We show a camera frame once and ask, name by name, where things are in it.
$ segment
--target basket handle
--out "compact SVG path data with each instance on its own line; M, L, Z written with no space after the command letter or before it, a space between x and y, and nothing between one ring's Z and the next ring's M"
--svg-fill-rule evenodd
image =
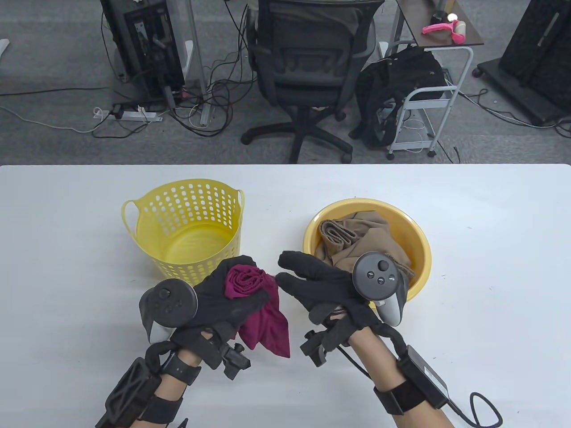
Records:
M127 208L127 205L129 205L131 202L133 202L133 204L137 207L136 201L134 201L133 199L125 202L123 204L123 206L121 207L121 218L123 219L123 223L125 224L125 227L127 228L127 231L129 232L129 235L131 235L133 240L136 242L137 238L136 238L135 234L133 233L133 231L131 230L131 228L129 227L129 223L127 223L127 217L125 216L125 208Z
M238 189L238 202L240 203L240 225L242 225L242 219L244 218L244 206L246 205L246 194L243 190Z

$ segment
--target small desk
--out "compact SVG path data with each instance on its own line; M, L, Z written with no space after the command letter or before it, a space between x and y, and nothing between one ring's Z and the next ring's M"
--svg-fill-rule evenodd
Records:
M399 9L393 25L392 39L389 44L400 40L403 31L403 23L407 25L411 31L419 47L445 47L455 46L450 37L450 33L445 31L423 35L423 28L430 25L430 20L434 12L436 12L435 0L397 0ZM466 13L456 1L453 12L458 15L460 21L466 23L466 43L463 46L483 45L484 41L474 25L466 16Z
M121 205L193 177L244 190L241 251L270 274L326 205L362 196L401 208L433 256L404 309L405 340L466 413L479 391L506 428L571 426L571 167L467 164L0 167L0 426L93 428L148 347L138 302L160 280ZM291 359L247 350L252 367L234 382L204 368L172 426L394 427L340 353L321 368L302 355L315 326L291 296L280 300ZM483 425L495 422L476 407Z

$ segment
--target brown cloth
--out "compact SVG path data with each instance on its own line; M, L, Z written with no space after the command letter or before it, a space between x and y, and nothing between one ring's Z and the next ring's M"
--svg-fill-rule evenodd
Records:
M411 259L393 239L388 222L375 211L361 211L341 220L325 220L319 225L321 244L315 257L339 269L353 272L364 253L378 251L390 257L409 278L415 276Z

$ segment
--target black bag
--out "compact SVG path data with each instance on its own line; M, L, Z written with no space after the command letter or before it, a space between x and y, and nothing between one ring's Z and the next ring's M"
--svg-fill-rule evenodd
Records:
M359 75L355 86L361 122L349 133L353 139L361 139L369 148L386 147L396 137L397 114L404 99L418 88L446 86L442 67L431 52L419 47L407 49L369 64ZM412 100L439 99L443 92L421 92ZM380 126L382 140L375 132L378 124L377 110L394 100L394 108Z

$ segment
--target pink object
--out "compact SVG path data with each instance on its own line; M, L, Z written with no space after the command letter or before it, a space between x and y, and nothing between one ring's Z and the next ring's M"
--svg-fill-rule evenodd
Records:
M466 23L464 21L453 21L450 24L434 24L423 28L423 34L433 33L434 31L448 30L452 33L452 41L456 45L463 45L466 42Z
M280 312L280 296L274 277L248 265L237 265L230 269L226 276L226 297L248 297L258 290L268 292L270 301L240 327L240 337L250 349L261 343L277 356L289 358L288 322Z

